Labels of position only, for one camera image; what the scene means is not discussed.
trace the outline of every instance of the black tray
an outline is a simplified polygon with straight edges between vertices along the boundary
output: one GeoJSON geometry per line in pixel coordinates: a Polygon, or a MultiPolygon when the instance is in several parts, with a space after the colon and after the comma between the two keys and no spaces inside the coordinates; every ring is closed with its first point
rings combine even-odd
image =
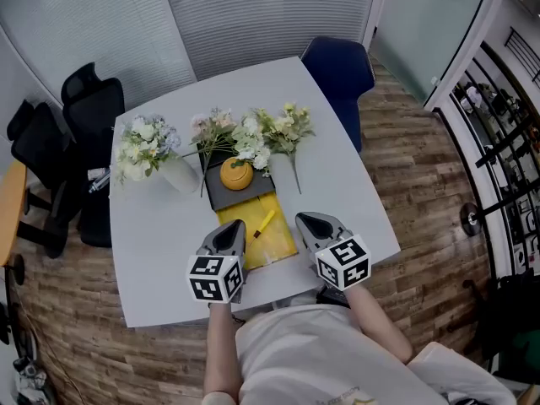
{"type": "MultiPolygon", "coordinates": [[[[205,186],[210,199],[210,206],[214,212],[238,203],[243,203],[252,198],[259,197],[269,192],[275,192],[276,186],[272,177],[263,177],[263,172],[253,170],[253,180],[250,185],[241,191],[231,191],[226,188],[219,178],[221,165],[234,155],[231,152],[213,152],[210,156],[208,170],[205,177],[205,186]]],[[[202,169],[204,170],[204,155],[199,154],[202,169]]]]}

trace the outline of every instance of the yellow paper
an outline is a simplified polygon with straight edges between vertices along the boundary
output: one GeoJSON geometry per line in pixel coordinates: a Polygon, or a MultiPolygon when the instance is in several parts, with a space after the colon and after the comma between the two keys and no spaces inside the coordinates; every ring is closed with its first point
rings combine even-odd
{"type": "Polygon", "coordinates": [[[216,214],[220,224],[226,224],[235,219],[242,219],[246,223],[245,268],[248,270],[291,257],[298,252],[276,192],[223,208],[216,214]],[[272,220],[251,246],[247,247],[253,240],[257,227],[270,210],[276,212],[272,220]]]}

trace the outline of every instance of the cable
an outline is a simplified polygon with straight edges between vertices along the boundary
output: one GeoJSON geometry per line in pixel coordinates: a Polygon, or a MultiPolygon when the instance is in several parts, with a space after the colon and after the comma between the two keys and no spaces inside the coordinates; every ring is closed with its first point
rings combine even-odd
{"type": "Polygon", "coordinates": [[[246,320],[241,320],[240,318],[237,318],[235,314],[230,314],[233,317],[233,321],[240,324],[240,327],[242,327],[244,324],[246,324],[246,320]]]}
{"type": "MultiPolygon", "coordinates": [[[[30,324],[30,330],[32,330],[32,332],[34,333],[35,338],[37,339],[39,337],[38,334],[37,334],[37,329],[34,327],[34,323],[30,319],[30,317],[28,316],[28,313],[26,312],[26,309],[24,308],[24,303],[19,297],[19,292],[17,291],[17,289],[15,287],[13,287],[13,289],[15,291],[15,294],[17,295],[17,300],[20,303],[20,307],[23,310],[24,317],[28,320],[28,323],[30,324]]],[[[41,332],[41,333],[42,333],[41,336],[43,338],[43,342],[46,343],[47,347],[51,350],[52,355],[54,356],[54,359],[51,359],[52,365],[55,366],[57,368],[57,370],[58,370],[58,366],[54,363],[54,360],[60,365],[61,372],[63,372],[63,374],[66,376],[67,380],[69,381],[69,383],[77,391],[78,396],[80,397],[81,402],[83,403],[83,405],[86,405],[86,401],[84,400],[83,395],[81,394],[81,391],[78,389],[77,384],[75,384],[75,381],[73,381],[71,379],[71,377],[68,375],[68,373],[66,372],[66,369],[64,368],[62,362],[57,357],[57,353],[54,352],[54,349],[52,349],[52,346],[49,344],[49,341],[46,339],[45,334],[43,334],[43,332],[41,332]]]]}

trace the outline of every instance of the floor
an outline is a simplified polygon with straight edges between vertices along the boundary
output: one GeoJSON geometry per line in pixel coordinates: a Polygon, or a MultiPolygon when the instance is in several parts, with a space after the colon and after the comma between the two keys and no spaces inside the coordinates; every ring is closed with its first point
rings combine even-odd
{"type": "MultiPolygon", "coordinates": [[[[402,251],[374,267],[368,286],[417,350],[435,340],[461,352],[474,325],[453,333],[446,326],[473,310],[462,280],[484,285],[489,275],[483,235],[468,239],[458,221],[471,188],[439,118],[380,64],[375,74],[376,87],[359,102],[361,157],[402,251]]],[[[126,328],[111,251],[85,246],[74,229],[57,260],[28,242],[18,246],[27,273],[17,292],[62,403],[82,402],[60,365],[89,405],[200,403],[204,326],[126,328]]]]}

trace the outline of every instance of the white vase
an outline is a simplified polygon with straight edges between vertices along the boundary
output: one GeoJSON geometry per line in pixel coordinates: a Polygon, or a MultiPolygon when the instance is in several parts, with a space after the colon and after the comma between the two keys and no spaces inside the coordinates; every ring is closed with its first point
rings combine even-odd
{"type": "Polygon", "coordinates": [[[181,193],[191,193],[199,186],[197,173],[184,158],[168,158],[159,165],[159,173],[181,193]]]}

